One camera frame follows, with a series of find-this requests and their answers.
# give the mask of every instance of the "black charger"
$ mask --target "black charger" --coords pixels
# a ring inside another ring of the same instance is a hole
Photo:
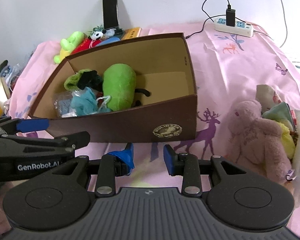
[[[235,26],[235,10],[231,9],[231,5],[228,4],[228,8],[226,10],[226,25],[227,26]]]

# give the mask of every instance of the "white wall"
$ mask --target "white wall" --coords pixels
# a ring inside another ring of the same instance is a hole
[[[204,0],[121,0],[123,28],[202,21]],[[300,0],[283,0],[289,36],[284,50],[300,51]],[[285,37],[280,0],[230,0],[241,19],[263,26],[281,44]],[[211,15],[223,14],[226,0],[209,0]],[[22,62],[45,40],[60,40],[73,31],[102,23],[102,0],[0,0],[0,62]]]

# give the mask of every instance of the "red plush toy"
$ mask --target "red plush toy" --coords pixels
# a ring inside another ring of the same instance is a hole
[[[77,52],[80,52],[80,51],[83,51],[83,50],[86,50],[86,49],[91,49],[91,48],[97,46],[102,41],[102,38],[104,36],[104,31],[105,30],[103,30],[102,32],[101,31],[94,31],[90,35],[90,37],[85,38],[83,40],[83,42],[72,51],[71,55],[75,54]]]

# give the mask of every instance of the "blue tape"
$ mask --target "blue tape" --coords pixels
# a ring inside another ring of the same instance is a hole
[[[133,144],[131,144],[130,149],[123,150],[123,151],[113,151],[109,152],[108,154],[118,157],[121,161],[129,167],[128,176],[131,174],[132,169],[134,169],[133,163]]]
[[[166,146],[163,147],[163,159],[167,167],[167,171],[169,175],[174,173],[173,161],[171,154]]]
[[[38,118],[38,119],[21,119],[17,125],[17,130],[21,133],[25,132],[36,132],[47,130],[49,127],[49,120]]]

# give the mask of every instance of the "black cable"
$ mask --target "black cable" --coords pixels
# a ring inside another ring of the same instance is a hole
[[[202,6],[201,6],[201,10],[209,17],[209,19],[211,19],[211,17],[209,16],[209,14],[207,14],[207,12],[203,9],[203,6],[204,6],[204,4],[206,3],[206,1],[207,1],[207,0],[205,0],[205,1],[203,2]]]
[[[195,32],[195,33],[192,33],[192,34],[186,36],[186,39],[189,39],[192,35],[195,35],[195,34],[197,34],[197,33],[203,32],[203,28],[204,28],[204,25],[205,25],[206,21],[208,21],[208,20],[211,19],[211,18],[214,18],[214,17],[220,17],[220,16],[226,16],[226,15],[225,15],[225,14],[221,14],[221,15],[215,15],[215,16],[211,16],[211,17],[209,16],[209,18],[207,18],[207,19],[203,22],[201,31]]]
[[[292,63],[300,63],[300,61],[292,61]]]

